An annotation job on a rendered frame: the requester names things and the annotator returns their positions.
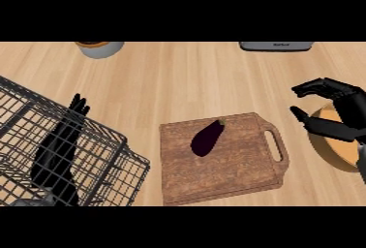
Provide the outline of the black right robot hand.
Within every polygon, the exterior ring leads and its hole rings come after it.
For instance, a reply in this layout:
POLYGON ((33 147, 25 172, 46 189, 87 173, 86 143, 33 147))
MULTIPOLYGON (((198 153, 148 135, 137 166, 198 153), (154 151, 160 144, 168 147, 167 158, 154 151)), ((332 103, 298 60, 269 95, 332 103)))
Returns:
POLYGON ((291 106, 297 120, 310 134, 366 144, 366 91, 348 83, 328 77, 317 78, 292 87, 297 96, 315 94, 332 100, 341 121, 310 116, 304 110, 291 106))

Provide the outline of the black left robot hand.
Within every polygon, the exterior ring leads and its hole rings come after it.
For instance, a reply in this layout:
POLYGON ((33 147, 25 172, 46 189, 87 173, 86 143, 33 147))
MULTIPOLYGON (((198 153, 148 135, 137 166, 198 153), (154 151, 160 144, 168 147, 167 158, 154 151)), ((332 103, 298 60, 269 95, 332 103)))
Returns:
POLYGON ((67 114, 55 130, 40 142, 30 170, 31 187, 52 188, 55 206, 78 206, 78 194, 71 175, 77 140, 90 107, 75 94, 67 114))

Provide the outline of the orange pot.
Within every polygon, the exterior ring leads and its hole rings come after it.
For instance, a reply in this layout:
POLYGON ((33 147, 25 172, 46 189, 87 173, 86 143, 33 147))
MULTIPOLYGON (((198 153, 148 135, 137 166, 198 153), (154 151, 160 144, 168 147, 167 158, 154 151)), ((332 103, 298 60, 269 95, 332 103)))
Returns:
MULTIPOLYGON (((341 121, 334 104, 326 104, 312 114, 315 117, 326 118, 341 121)), ((357 155, 357 141, 347 142, 338 139, 331 139, 309 133, 309 140, 316 153, 334 168, 347 172, 359 172, 356 162, 357 155)))

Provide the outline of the dark purple eggplant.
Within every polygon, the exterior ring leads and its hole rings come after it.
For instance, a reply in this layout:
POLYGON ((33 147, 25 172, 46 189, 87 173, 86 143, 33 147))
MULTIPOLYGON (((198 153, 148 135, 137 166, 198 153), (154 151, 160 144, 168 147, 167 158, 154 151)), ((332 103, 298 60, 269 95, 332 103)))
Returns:
POLYGON ((226 127, 226 121, 223 119, 217 119, 196 133, 192 139, 191 147, 194 153, 198 156, 204 157, 210 153, 211 149, 216 146, 224 127, 226 127))

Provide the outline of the brown wooden cutting board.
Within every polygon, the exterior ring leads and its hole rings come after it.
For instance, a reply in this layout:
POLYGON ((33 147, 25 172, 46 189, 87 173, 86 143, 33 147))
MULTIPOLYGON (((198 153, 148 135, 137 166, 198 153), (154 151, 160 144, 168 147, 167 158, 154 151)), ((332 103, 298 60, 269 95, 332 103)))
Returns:
POLYGON ((275 125, 254 112, 226 115, 211 152, 199 157, 191 142, 210 118, 160 126, 161 191, 165 205, 204 202, 284 185, 289 155, 275 125))

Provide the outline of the grey appliance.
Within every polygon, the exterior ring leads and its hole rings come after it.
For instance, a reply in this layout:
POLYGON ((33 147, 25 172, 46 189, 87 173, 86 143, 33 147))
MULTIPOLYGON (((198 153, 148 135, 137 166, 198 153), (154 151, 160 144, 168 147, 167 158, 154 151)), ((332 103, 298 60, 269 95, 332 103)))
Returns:
POLYGON ((247 51, 307 51, 313 42, 239 42, 247 51))

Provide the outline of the grey round container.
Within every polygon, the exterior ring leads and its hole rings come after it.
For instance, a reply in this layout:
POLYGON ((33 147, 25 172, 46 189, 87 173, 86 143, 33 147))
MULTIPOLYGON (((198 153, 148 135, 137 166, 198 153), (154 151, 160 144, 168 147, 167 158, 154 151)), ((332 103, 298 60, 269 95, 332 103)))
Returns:
POLYGON ((114 56, 123 48, 124 42, 99 42, 86 44, 75 43, 81 53, 93 59, 102 59, 114 56))

